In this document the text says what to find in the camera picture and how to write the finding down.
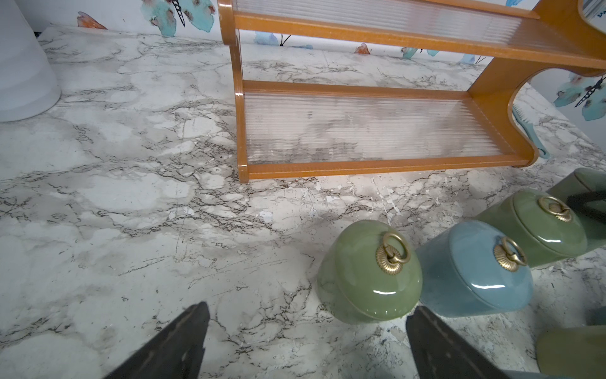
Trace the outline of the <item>light blue brush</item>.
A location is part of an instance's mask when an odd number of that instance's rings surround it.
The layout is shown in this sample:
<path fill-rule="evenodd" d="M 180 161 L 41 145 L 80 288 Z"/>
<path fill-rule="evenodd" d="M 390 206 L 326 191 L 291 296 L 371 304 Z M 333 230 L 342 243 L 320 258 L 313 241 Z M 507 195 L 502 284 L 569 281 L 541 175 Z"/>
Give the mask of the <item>light blue brush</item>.
<path fill-rule="evenodd" d="M 518 123 L 519 126 L 521 126 L 522 129 L 524 130 L 528 139 L 530 139 L 530 141 L 538 149 L 539 156 L 543 159 L 550 159 L 551 154 L 549 153 L 547 148 L 543 145 L 540 138 L 536 134 L 534 125 L 527 119 L 527 117 L 525 117 L 522 109 L 516 104 L 514 104 L 512 106 L 512 115 L 514 116 L 516 123 Z"/>

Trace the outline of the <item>wooden three-tier shelf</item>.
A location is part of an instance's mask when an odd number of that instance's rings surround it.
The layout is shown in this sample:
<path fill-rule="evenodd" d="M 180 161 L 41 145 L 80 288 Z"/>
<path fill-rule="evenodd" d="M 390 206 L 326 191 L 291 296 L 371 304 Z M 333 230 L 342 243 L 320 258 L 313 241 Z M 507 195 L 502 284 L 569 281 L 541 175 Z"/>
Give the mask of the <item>wooden three-tier shelf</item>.
<path fill-rule="evenodd" d="M 580 1 L 533 9 L 481 1 L 221 1 L 235 87 L 238 177 L 528 167 L 538 149 L 512 116 L 547 69 L 605 71 L 605 34 Z M 415 47 L 490 58 L 464 91 L 253 81 L 241 31 Z"/>

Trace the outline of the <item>potted flower plant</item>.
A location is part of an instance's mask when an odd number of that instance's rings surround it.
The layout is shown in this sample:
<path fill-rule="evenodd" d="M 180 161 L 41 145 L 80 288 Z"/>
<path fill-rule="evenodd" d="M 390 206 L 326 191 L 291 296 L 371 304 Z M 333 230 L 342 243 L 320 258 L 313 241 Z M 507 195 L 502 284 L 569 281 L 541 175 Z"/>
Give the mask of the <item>potted flower plant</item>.
<path fill-rule="evenodd" d="M 15 1 L 1 2 L 1 121 L 44 113 L 61 97 L 55 72 Z"/>

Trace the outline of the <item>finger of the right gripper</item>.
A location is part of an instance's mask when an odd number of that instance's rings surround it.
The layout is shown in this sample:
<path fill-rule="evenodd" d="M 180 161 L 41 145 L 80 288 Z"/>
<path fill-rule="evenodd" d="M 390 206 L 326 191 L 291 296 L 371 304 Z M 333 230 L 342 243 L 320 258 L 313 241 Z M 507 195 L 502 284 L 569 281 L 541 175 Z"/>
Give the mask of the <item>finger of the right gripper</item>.
<path fill-rule="evenodd" d="M 605 211 L 590 207 L 590 203 L 604 202 L 605 191 L 590 191 L 584 194 L 576 194 L 567 198 L 566 204 L 576 213 L 595 220 L 598 223 L 605 224 Z"/>

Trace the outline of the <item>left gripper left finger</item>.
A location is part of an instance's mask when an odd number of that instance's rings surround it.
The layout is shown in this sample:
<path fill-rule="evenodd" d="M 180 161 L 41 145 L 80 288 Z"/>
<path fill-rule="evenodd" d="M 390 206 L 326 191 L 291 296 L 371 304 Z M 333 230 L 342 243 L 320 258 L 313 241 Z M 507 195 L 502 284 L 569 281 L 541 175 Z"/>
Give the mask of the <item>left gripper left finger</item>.
<path fill-rule="evenodd" d="M 197 379 L 209 322 L 206 302 L 188 307 L 107 377 Z"/>

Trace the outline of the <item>green canister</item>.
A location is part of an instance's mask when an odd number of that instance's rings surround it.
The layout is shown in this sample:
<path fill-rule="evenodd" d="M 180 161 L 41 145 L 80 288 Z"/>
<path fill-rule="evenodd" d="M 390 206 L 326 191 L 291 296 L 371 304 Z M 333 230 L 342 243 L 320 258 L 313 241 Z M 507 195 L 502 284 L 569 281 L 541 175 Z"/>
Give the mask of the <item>green canister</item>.
<path fill-rule="evenodd" d="M 555 184 L 547 193 L 562 200 L 566 204 L 569 196 L 601 190 L 605 191 L 605 173 L 590 168 L 580 167 Z M 605 201 L 590 203 L 590 207 L 605 211 Z M 605 224 L 598 223 L 575 211 L 574 213 L 579 218 L 585 231 L 587 237 L 587 251 L 591 252 L 604 246 Z"/>
<path fill-rule="evenodd" d="M 521 189 L 475 216 L 512 238 L 535 268 L 587 252 L 579 217 L 564 202 L 535 189 Z"/>
<path fill-rule="evenodd" d="M 413 247 L 389 225 L 361 220 L 345 228 L 325 255 L 317 294 L 350 325 L 399 319 L 421 298 L 423 275 Z"/>

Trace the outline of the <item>blue canister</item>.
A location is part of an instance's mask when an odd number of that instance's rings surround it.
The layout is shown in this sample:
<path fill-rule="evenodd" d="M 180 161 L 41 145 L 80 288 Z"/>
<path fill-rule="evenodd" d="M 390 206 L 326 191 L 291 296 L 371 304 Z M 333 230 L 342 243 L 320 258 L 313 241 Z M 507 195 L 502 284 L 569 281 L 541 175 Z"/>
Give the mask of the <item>blue canister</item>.
<path fill-rule="evenodd" d="M 533 297 L 526 253 L 484 222 L 456 224 L 417 249 L 421 303 L 443 317 L 517 311 Z"/>

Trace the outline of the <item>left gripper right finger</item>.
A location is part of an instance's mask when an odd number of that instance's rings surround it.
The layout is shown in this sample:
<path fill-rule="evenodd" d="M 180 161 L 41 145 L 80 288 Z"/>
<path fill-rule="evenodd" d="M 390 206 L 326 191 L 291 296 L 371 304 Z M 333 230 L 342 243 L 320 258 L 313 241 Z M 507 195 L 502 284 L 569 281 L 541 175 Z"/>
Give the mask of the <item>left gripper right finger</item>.
<path fill-rule="evenodd" d="M 406 329 L 420 379 L 507 377 L 426 306 L 407 317 Z"/>

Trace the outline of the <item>yellow tea canister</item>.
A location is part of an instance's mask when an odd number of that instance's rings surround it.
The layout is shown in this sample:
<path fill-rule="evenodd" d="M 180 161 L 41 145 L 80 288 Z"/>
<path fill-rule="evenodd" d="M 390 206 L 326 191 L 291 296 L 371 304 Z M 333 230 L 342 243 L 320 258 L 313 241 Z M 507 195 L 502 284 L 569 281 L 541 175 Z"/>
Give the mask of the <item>yellow tea canister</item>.
<path fill-rule="evenodd" d="M 570 378 L 605 378 L 605 326 L 554 328 L 536 344 L 543 374 Z"/>

